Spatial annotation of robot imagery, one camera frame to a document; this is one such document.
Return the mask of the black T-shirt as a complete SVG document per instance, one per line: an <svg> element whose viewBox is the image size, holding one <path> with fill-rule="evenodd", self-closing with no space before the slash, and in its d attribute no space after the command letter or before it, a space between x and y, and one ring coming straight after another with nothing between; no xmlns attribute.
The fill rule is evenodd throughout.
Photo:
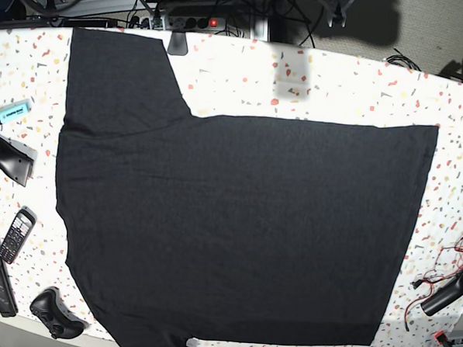
<svg viewBox="0 0 463 347"><path fill-rule="evenodd" d="M75 29L56 168L67 266L120 347L369 345L437 135L198 118L161 41Z"/></svg>

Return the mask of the grey power strip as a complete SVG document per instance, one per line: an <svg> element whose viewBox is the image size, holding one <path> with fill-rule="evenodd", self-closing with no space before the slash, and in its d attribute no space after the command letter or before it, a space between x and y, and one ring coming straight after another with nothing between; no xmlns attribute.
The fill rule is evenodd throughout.
<svg viewBox="0 0 463 347"><path fill-rule="evenodd" d="M156 17L142 17L138 22L143 29L176 32L217 32L225 30L226 19L221 17L171 16L161 13Z"/></svg>

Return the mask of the black game controller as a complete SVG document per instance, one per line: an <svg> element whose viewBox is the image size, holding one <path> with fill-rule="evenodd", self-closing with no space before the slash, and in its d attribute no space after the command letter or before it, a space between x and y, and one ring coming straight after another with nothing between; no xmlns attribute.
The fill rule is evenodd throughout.
<svg viewBox="0 0 463 347"><path fill-rule="evenodd" d="M57 303L57 292L47 288L34 298L29 309L47 327L52 339L70 340L80 336L85 324L68 317Z"/></svg>

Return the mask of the turquoise highlighter marker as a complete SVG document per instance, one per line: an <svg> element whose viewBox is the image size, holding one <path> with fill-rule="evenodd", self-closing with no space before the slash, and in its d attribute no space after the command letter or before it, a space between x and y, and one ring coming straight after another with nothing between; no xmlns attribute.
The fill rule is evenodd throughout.
<svg viewBox="0 0 463 347"><path fill-rule="evenodd" d="M26 115L31 110L30 101L22 100L0 109L0 125L6 124Z"/></svg>

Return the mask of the black cylindrical tool right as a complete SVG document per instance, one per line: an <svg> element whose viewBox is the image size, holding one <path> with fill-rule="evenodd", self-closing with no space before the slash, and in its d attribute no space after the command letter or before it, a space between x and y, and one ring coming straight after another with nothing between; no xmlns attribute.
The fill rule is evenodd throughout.
<svg viewBox="0 0 463 347"><path fill-rule="evenodd" d="M434 316L449 304L463 296L463 270L454 276L447 285L441 287L432 297L427 298L421 308L426 316Z"/></svg>

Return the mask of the aluminium frame rail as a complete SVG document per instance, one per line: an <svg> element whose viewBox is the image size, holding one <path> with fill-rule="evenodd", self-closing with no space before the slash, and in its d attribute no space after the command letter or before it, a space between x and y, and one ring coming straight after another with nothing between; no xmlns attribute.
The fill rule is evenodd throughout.
<svg viewBox="0 0 463 347"><path fill-rule="evenodd" d="M68 0L54 0L59 16L78 18L83 16L100 16L113 13L146 10L141 0L82 0L68 9Z"/></svg>

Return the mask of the black cordless phone handset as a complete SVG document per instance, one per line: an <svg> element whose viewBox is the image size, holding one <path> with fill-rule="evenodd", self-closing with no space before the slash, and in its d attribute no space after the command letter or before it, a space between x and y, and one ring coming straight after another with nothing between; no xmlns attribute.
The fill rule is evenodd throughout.
<svg viewBox="0 0 463 347"><path fill-rule="evenodd" d="M0 244L0 258L7 265L11 265L19 255L35 225L36 214L27 206L23 206L16 213L3 242Z"/></svg>

